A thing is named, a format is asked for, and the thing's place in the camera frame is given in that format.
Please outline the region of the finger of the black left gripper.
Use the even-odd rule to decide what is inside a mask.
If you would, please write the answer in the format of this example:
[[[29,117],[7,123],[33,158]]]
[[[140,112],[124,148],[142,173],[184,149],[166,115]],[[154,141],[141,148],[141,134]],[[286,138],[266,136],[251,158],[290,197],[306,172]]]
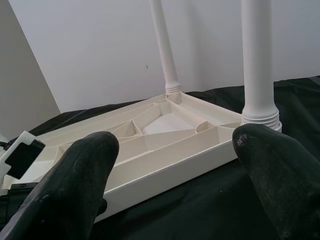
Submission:
[[[102,198],[100,206],[98,208],[98,215],[103,214],[107,210],[107,208],[108,208],[108,202],[104,198]]]

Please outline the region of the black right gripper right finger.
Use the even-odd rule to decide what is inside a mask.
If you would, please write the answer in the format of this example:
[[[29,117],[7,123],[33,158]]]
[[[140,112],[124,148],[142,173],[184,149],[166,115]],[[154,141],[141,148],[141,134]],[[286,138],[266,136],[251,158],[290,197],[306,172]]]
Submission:
[[[281,240],[320,238],[320,162],[291,136],[245,124],[232,144]]]

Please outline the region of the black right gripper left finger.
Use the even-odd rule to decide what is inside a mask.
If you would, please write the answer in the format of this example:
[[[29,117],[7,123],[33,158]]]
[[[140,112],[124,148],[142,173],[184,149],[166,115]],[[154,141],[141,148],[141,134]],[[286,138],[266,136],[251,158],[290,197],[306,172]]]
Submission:
[[[0,238],[89,239],[119,149],[109,131],[75,141],[25,198]]]

